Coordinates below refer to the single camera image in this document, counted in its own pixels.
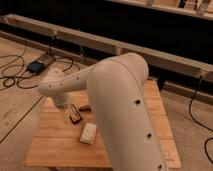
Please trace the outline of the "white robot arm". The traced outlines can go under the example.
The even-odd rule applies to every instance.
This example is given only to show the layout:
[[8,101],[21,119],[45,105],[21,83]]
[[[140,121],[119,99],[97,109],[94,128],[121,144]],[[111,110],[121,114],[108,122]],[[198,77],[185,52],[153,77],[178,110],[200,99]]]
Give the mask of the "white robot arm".
[[106,58],[74,74],[50,70],[38,86],[59,108],[86,90],[114,171],[169,171],[144,101],[148,64],[136,53]]

